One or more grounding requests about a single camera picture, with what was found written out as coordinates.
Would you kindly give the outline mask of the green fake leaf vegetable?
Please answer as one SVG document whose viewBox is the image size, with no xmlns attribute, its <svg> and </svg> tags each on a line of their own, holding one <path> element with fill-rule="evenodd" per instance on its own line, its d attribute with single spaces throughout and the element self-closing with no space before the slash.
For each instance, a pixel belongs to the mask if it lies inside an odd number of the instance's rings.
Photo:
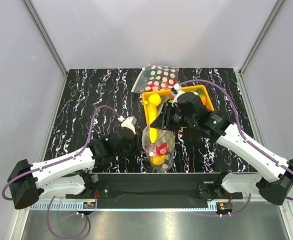
<svg viewBox="0 0 293 240">
<path fill-rule="evenodd" d="M 172 151 L 175 148 L 175 135 L 172 132 L 167 132 L 165 142 L 168 144 L 168 149 Z"/>
</svg>

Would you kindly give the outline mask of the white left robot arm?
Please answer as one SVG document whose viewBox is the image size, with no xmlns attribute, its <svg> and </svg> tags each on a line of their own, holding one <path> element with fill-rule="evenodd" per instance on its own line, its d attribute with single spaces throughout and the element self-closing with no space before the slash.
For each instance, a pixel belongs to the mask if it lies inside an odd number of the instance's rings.
<svg viewBox="0 0 293 240">
<path fill-rule="evenodd" d="M 91 197 L 95 186 L 76 173 L 92 170 L 121 156 L 135 155 L 137 143 L 135 127 L 121 126 L 114 133 L 65 156 L 36 163 L 29 163 L 27 159 L 18 161 L 7 179 L 14 208 L 25 209 L 44 197 Z"/>
</svg>

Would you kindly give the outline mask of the clear zip top bag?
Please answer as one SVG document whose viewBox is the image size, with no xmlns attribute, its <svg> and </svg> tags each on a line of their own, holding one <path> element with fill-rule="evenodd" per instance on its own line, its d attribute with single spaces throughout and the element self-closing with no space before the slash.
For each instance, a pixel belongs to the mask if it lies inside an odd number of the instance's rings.
<svg viewBox="0 0 293 240">
<path fill-rule="evenodd" d="M 157 130 L 157 138 L 151 142 L 151 134 Z M 175 135 L 168 130 L 151 129 L 148 125 L 142 132 L 142 148 L 151 166 L 158 173 L 168 172 L 173 165 L 175 153 Z"/>
</svg>

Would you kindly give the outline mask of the yellow fake banana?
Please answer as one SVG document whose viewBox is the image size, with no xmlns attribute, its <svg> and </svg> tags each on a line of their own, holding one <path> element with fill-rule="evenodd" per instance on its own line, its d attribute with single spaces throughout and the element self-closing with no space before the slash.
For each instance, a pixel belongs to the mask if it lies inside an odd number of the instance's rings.
<svg viewBox="0 0 293 240">
<path fill-rule="evenodd" d="M 150 103 L 150 102 L 147 103 L 146 109 L 147 109 L 148 122 L 149 122 L 149 138 L 151 143 L 155 143 L 158 139 L 159 130 L 157 128 L 151 127 L 151 124 L 158 117 L 158 109 L 153 103 Z"/>
</svg>

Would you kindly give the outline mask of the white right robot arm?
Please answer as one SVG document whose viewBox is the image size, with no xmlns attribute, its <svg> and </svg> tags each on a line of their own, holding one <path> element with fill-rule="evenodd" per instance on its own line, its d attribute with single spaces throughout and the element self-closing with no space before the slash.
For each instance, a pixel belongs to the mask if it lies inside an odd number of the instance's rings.
<svg viewBox="0 0 293 240">
<path fill-rule="evenodd" d="M 218 198 L 233 193 L 259 194 L 271 204 L 281 206 L 293 186 L 293 159 L 280 157 L 242 132 L 218 111 L 211 111 L 197 93 L 182 92 L 165 101 L 151 128 L 178 131 L 197 130 L 200 136 L 224 146 L 256 169 L 256 173 L 222 173 L 208 187 Z"/>
</svg>

